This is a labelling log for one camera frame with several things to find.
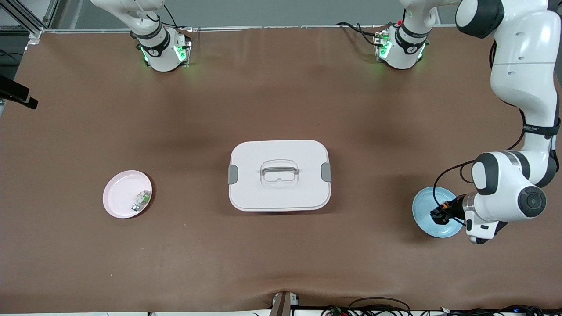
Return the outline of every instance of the blue plate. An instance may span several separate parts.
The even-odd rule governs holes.
[[[435,189],[435,197],[439,203],[443,203],[454,199],[456,195],[447,189],[437,187]],[[418,192],[412,203],[412,213],[418,226],[429,235],[437,238],[447,238],[457,234],[463,227],[457,221],[451,219],[447,225],[437,225],[431,219],[429,212],[435,209],[435,207],[437,205],[433,199],[433,187],[428,187]]]

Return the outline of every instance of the white storage box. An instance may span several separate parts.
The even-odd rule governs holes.
[[[230,202],[241,211],[317,210],[330,199],[328,151],[317,141],[259,141],[230,156]]]

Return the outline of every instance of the gray latch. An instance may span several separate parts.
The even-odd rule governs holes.
[[[228,184],[235,184],[238,182],[238,167],[235,165],[228,166]]]
[[[320,173],[322,175],[322,180],[325,182],[332,182],[332,169],[330,168],[329,162],[325,162],[320,166]]]

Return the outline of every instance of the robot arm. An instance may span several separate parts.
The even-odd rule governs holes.
[[[425,48],[425,40],[437,20],[437,7],[460,0],[400,0],[405,7],[402,24],[390,26],[377,39],[377,57],[397,69],[412,67]]]
[[[541,188],[558,170],[559,98],[553,79],[560,42],[557,8],[549,0],[463,0],[457,11],[463,33],[479,38],[493,33],[492,90],[525,117],[523,148],[478,156],[472,167],[477,191],[432,211],[436,223],[464,219],[473,243],[492,239],[507,222],[539,216],[546,207]]]
[[[171,71],[187,63],[191,41],[174,28],[162,25],[154,13],[164,0],[91,0],[131,28],[139,41],[146,62],[156,71]]]

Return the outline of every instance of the brown tabletop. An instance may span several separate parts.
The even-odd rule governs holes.
[[[17,80],[39,108],[0,119],[0,312],[220,311],[389,296],[414,309],[562,304],[562,177],[539,218],[484,246],[432,239],[411,203],[444,169],[519,136],[492,93],[491,42],[438,28],[422,61],[378,64],[342,29],[196,34],[189,68],[144,66],[128,34],[44,34]],[[232,149],[315,139],[332,163],[318,211],[248,214],[229,202]],[[102,206],[124,170],[149,209]],[[442,186],[474,187],[458,173]]]

